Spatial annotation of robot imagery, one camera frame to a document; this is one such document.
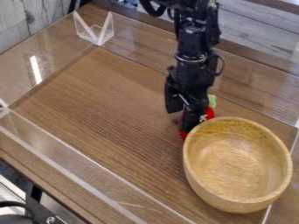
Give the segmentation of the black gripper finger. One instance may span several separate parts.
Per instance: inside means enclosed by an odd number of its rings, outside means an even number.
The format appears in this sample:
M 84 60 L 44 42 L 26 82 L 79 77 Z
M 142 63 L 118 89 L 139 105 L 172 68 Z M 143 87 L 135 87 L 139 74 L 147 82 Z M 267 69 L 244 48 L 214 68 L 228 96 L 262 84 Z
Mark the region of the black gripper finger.
M 183 100 L 180 91 L 170 84 L 164 84 L 164 106 L 168 114 L 183 110 Z
M 195 104 L 186 105 L 180 118 L 180 132 L 190 133 L 195 126 L 207 121 L 207 107 Z

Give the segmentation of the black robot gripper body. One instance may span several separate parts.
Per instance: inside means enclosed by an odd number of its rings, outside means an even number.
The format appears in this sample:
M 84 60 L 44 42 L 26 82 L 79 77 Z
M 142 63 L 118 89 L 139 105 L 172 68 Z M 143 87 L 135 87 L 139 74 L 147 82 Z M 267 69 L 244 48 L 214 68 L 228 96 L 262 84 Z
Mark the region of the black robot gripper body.
M 195 104 L 208 107 L 208 88 L 215 81 L 215 54 L 204 53 L 199 57 L 175 54 L 176 65 L 168 66 L 166 83 L 175 87 L 180 94 L 183 106 Z

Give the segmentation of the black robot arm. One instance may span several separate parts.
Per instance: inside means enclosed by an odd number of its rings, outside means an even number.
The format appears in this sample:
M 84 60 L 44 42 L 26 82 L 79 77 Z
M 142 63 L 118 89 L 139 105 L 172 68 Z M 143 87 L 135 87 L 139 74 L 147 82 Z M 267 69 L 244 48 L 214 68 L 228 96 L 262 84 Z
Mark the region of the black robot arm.
M 155 18 L 163 14 L 174 21 L 178 50 L 176 64 L 168 67 L 164 83 L 167 112 L 182 114 L 179 132 L 214 117 L 208 89 L 224 70 L 224 59 L 214 51 L 220 42 L 218 0 L 140 0 L 144 11 Z

